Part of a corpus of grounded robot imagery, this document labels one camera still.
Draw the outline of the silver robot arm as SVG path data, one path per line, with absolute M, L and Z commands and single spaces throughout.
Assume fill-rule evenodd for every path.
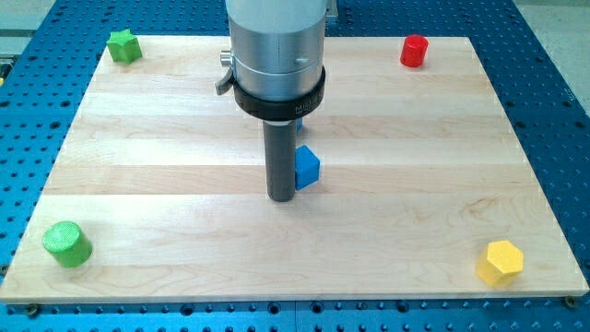
M 228 69 L 216 93 L 233 91 L 237 105 L 272 125 L 284 125 L 322 102 L 326 0 L 226 0 Z

